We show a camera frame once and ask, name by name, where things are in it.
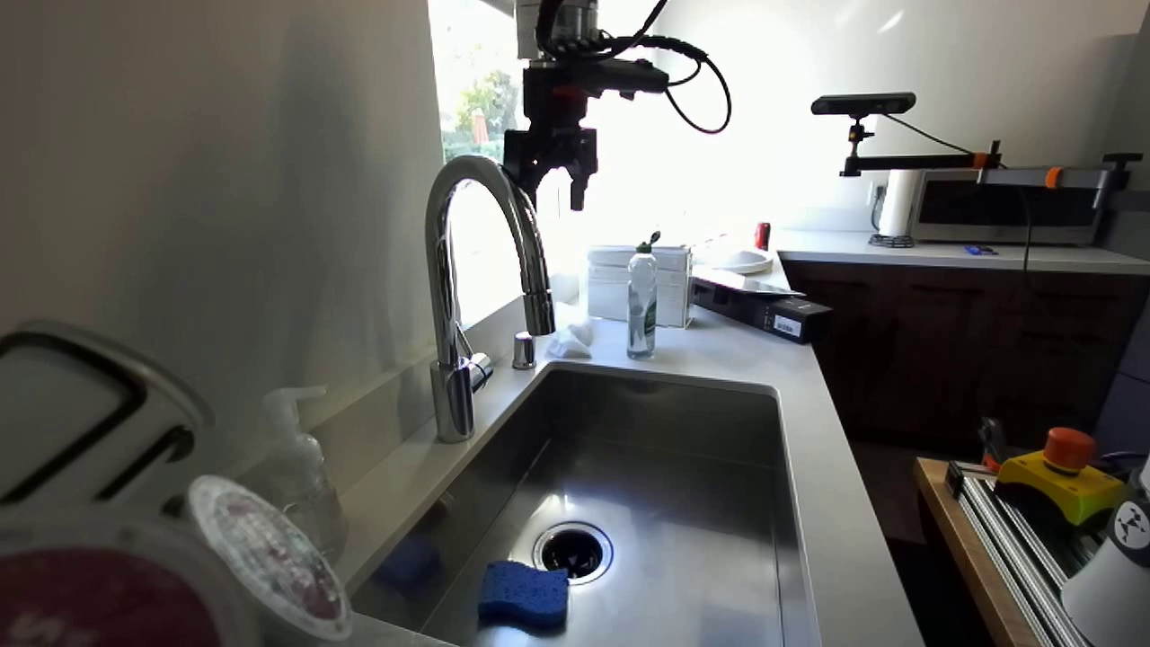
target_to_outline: cable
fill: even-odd
[[[724,117],[722,117],[722,124],[717,127],[698,127],[685,112],[684,112],[684,106],[675,100],[675,93],[669,92],[669,100],[672,100],[672,108],[678,112],[678,120],[691,127],[691,131],[698,131],[698,132],[722,132],[724,127],[730,127],[730,120],[734,120],[734,96],[730,96],[730,86],[724,86],[724,75],[722,75],[722,68],[712,60],[712,57],[704,57],[700,66],[706,66],[712,68],[712,75],[717,78],[717,86],[722,86],[722,106],[724,106]]]
[[[891,124],[898,124],[900,131],[909,131],[909,132],[924,137],[924,141],[934,141],[934,143],[940,143],[940,149],[948,149],[948,150],[975,155],[969,149],[958,149],[958,143],[948,143],[948,141],[940,141],[940,137],[929,137],[928,131],[911,127],[911,124],[904,124],[904,120],[893,120],[893,117],[882,117],[882,120],[891,120]]]
[[[672,78],[669,86],[685,86],[685,84],[692,84],[692,78],[698,78],[698,71],[704,71],[704,60],[692,60],[692,71],[691,71],[691,75],[684,75],[684,78]]]
[[[1024,238],[1021,238],[1021,281],[1026,281],[1026,276],[1032,276],[1032,245],[1033,245],[1033,208],[1032,208],[1024,189],[1018,192],[1018,199],[1021,199],[1021,208],[1024,208],[1024,217],[1026,217]]]
[[[646,38],[664,8],[669,0],[658,0],[637,38]]]

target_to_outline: bottle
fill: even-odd
[[[652,353],[652,317],[658,317],[658,258],[652,241],[661,235],[652,229],[651,241],[640,241],[637,256],[625,264],[625,353],[627,356],[651,356]]]
[[[276,387],[263,401],[280,433],[280,446],[239,481],[280,508],[334,566],[344,552],[349,522],[328,477],[321,439],[298,421],[298,402],[321,401],[324,391],[328,387]]]

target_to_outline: red cap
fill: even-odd
[[[1040,457],[1051,473],[1078,475],[1092,459],[1092,439],[1078,429],[1048,429]]]

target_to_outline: white wall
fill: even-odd
[[[1003,141],[1008,166],[1094,162],[1142,16],[1147,0],[672,0],[661,33],[712,52],[737,93],[734,127],[698,137],[661,96],[600,100],[596,217],[867,226],[867,185],[836,180],[846,120],[807,117],[820,93],[911,92],[904,120],[963,149]],[[712,84],[684,96],[717,120]],[[936,150],[872,127],[862,155]]]
[[[204,457],[263,391],[328,419],[432,350],[425,0],[4,0],[0,331],[67,320],[190,380]]]

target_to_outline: yellow object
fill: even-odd
[[[994,481],[1018,481],[1037,488],[1055,511],[1081,526],[1092,516],[1112,511],[1124,499],[1124,487],[1108,473],[1081,468],[1078,475],[1058,475],[1046,468],[1040,455],[1021,455],[999,465]]]

